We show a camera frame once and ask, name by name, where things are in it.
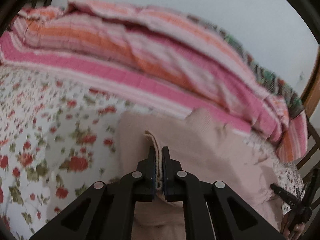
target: white fabric with red flowers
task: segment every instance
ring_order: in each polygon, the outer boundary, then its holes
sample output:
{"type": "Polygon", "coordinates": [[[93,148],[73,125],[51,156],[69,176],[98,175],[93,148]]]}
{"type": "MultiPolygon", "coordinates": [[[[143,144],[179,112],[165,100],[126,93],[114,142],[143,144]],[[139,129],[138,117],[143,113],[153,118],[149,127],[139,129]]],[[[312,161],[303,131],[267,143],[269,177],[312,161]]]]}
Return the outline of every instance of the white fabric with red flowers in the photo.
{"type": "MultiPolygon", "coordinates": [[[[19,240],[97,180],[118,180],[114,134],[121,114],[155,112],[71,79],[13,66],[0,67],[0,105],[0,216],[19,240]]],[[[273,155],[281,186],[292,193],[303,187],[270,144],[254,133],[244,141],[273,155]]]]}

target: beige fabric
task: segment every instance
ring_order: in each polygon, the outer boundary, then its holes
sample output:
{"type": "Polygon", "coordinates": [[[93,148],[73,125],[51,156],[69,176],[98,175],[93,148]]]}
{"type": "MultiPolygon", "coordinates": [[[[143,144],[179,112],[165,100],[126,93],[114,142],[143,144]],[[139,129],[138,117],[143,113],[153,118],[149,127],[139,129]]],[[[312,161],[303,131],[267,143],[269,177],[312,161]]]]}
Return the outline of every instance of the beige fabric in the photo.
{"type": "MultiPolygon", "coordinates": [[[[171,158],[178,160],[184,170],[202,181],[224,181],[279,230],[282,203],[279,199],[271,200],[269,186],[277,182],[271,160],[260,158],[255,149],[243,143],[241,136],[217,123],[206,110],[195,110],[185,120],[125,112],[119,124],[123,174],[135,171],[138,161],[147,158],[150,146],[155,146],[157,152],[159,188],[161,148],[168,146],[171,158]]],[[[185,234],[181,228],[181,203],[172,205],[161,199],[137,203],[133,239],[182,240],[185,234]]]]}

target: triangular cutout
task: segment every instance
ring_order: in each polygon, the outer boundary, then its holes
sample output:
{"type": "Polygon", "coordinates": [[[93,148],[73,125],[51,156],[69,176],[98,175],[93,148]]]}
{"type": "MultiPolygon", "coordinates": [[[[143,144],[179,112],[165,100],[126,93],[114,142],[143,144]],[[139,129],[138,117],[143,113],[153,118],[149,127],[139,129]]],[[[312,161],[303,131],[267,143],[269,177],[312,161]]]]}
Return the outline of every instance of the triangular cutout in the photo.
{"type": "Polygon", "coordinates": [[[71,229],[72,231],[78,231],[82,223],[82,220],[88,210],[90,202],[90,198],[87,198],[84,201],[82,201],[81,204],[77,206],[73,212],[71,212],[61,221],[61,225],[71,229]]]}
{"type": "Polygon", "coordinates": [[[234,198],[228,197],[227,200],[240,231],[247,230],[248,228],[257,225],[258,221],[234,198]]]}

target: wall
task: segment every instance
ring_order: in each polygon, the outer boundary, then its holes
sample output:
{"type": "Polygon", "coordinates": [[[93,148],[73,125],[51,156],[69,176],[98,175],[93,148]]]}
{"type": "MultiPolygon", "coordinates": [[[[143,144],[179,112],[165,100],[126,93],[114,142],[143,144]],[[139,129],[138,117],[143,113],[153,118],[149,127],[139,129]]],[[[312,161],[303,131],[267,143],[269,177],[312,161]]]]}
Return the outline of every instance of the wall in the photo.
{"type": "MultiPolygon", "coordinates": [[[[314,65],[317,42],[286,0],[105,0],[155,4],[189,12],[224,27],[266,68],[301,93],[314,65]],[[304,79],[300,81],[301,72],[304,79]]],[[[67,0],[53,0],[66,6],[67,0]]]]}

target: hand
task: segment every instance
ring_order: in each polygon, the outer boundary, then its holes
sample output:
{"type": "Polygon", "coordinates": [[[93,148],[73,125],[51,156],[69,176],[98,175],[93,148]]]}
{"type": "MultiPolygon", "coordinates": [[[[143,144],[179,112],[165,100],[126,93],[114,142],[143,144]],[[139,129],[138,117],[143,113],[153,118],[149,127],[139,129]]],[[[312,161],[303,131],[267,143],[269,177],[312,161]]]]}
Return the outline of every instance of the hand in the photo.
{"type": "Polygon", "coordinates": [[[292,234],[292,237],[289,238],[290,231],[288,230],[289,225],[287,225],[288,217],[289,217],[289,213],[285,214],[282,219],[281,232],[287,240],[297,240],[304,230],[304,224],[302,223],[299,225],[295,225],[295,227],[294,227],[295,234],[292,234]]]}

